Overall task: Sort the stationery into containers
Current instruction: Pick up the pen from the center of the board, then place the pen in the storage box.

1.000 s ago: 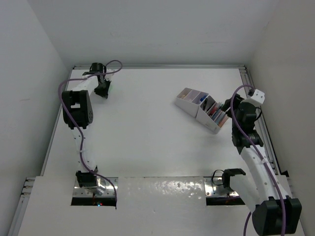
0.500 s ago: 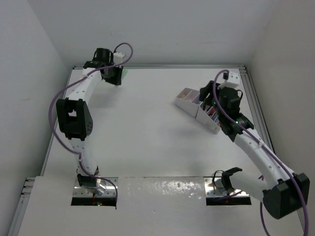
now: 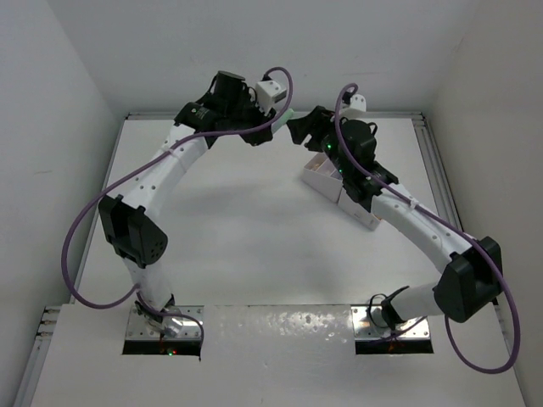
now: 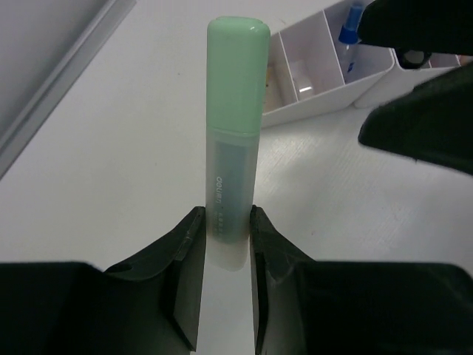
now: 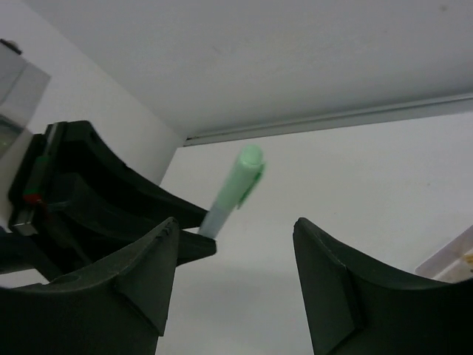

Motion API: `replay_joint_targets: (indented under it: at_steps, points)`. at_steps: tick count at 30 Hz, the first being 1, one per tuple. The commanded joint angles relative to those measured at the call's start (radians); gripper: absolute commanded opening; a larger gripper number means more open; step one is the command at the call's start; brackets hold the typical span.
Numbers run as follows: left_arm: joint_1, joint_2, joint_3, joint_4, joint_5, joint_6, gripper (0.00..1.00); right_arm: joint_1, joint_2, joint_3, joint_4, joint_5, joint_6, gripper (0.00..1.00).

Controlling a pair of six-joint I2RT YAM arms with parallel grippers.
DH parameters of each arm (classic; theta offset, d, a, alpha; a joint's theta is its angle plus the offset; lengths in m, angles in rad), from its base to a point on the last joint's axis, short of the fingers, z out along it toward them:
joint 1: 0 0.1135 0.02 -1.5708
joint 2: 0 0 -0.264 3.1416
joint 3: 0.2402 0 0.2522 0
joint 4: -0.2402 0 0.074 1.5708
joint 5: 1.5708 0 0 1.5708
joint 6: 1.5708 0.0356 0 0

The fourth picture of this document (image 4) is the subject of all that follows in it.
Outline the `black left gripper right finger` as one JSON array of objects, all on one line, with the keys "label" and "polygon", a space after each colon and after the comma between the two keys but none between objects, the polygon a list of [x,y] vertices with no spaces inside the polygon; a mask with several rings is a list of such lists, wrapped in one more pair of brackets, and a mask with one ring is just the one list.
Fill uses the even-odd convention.
[{"label": "black left gripper right finger", "polygon": [[470,354],[472,277],[447,263],[316,261],[250,214],[257,354]]}]

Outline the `clear spray bottle blue cap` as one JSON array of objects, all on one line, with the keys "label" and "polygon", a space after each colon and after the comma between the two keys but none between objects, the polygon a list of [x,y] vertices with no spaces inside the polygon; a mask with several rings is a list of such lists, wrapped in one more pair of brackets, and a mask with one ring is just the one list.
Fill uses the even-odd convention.
[{"label": "clear spray bottle blue cap", "polygon": [[359,1],[350,5],[336,42],[337,55],[345,78],[353,71],[355,53],[359,43],[357,29],[363,11],[364,5]]}]

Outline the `white worn eraser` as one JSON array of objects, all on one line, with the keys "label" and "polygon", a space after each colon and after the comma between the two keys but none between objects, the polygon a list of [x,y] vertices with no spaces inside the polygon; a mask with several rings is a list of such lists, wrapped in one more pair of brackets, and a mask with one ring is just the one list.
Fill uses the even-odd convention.
[{"label": "white worn eraser", "polygon": [[312,98],[315,95],[315,89],[305,62],[302,60],[290,62],[289,68],[298,100]]}]

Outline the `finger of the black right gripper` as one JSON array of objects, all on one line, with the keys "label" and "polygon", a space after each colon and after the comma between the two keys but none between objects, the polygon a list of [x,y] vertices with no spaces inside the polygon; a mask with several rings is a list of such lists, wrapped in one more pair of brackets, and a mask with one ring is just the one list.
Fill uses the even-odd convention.
[{"label": "finger of the black right gripper", "polygon": [[358,142],[472,174],[472,64],[416,86],[376,109]]},{"label": "finger of the black right gripper", "polygon": [[373,1],[358,26],[361,42],[377,47],[472,54],[472,2]]}]

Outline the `yellow eraser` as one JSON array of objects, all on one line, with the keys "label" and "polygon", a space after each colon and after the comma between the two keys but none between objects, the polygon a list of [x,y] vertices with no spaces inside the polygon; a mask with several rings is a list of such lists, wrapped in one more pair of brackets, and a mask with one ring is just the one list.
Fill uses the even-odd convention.
[{"label": "yellow eraser", "polygon": [[266,87],[263,112],[272,112],[283,104],[282,94],[276,78],[274,66],[268,66],[266,72]]}]

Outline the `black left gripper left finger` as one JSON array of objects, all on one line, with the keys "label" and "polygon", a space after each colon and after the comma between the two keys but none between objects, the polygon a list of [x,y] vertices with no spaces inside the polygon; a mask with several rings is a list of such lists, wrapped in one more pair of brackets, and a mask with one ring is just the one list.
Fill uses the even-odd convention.
[{"label": "black left gripper left finger", "polygon": [[3,354],[189,354],[197,348],[205,209],[101,271],[1,264]]}]

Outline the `small black-handled scissors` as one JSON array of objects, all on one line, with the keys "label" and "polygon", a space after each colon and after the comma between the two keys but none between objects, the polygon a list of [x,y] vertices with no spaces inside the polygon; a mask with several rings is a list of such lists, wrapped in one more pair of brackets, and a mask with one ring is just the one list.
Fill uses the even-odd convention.
[{"label": "small black-handled scissors", "polygon": [[417,51],[417,50],[406,50],[396,49],[396,58],[400,67],[405,70],[417,70],[429,62],[432,56],[431,52]]}]

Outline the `green highlighter clear body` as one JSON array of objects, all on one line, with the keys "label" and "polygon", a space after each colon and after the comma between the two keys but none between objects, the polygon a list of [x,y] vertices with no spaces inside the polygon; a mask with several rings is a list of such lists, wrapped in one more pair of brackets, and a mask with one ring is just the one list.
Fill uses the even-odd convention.
[{"label": "green highlighter clear body", "polygon": [[259,19],[223,16],[208,24],[207,253],[228,271],[240,270],[248,254],[269,43]]}]

